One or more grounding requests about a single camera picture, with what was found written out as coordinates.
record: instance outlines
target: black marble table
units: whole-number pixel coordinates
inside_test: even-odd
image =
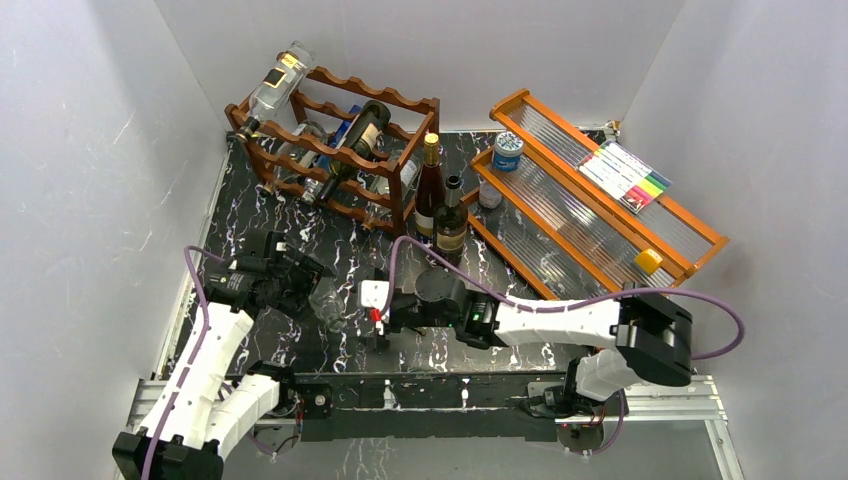
[[[441,135],[443,172],[445,176],[460,175],[464,192],[479,184],[478,175],[469,167],[470,160],[491,145],[494,135],[488,132]],[[388,142],[397,142],[386,138]],[[382,148],[388,151],[402,146],[388,143]],[[362,175],[360,180],[368,181]],[[280,312],[265,311],[256,319],[228,373],[242,374],[259,359],[289,365],[303,373],[562,371],[572,354],[579,354],[575,347],[550,344],[476,350],[457,342],[450,329],[428,329],[426,336],[404,331],[390,336],[388,350],[375,351],[365,341],[373,331],[373,323],[365,311],[356,307],[351,289],[369,278],[375,267],[387,270],[392,238],[382,232],[367,231],[357,222],[334,212],[303,205],[289,196],[262,197],[256,187],[257,180],[247,159],[239,150],[233,150],[204,248],[226,257],[237,251],[248,228],[286,232],[290,246],[301,249],[336,272],[335,286],[347,305],[346,327],[340,333],[331,333],[318,322],[295,323]],[[503,228],[522,227],[505,222]],[[414,232],[412,221],[408,231]],[[402,284],[411,289],[415,277],[429,268],[428,260],[409,245],[402,247],[399,256]],[[477,279],[485,278],[498,291],[538,298],[473,232],[467,237],[460,268]],[[174,358],[185,346],[194,322],[195,307],[192,305],[189,309]],[[172,359],[166,365],[162,372],[164,377],[169,375],[173,363]]]

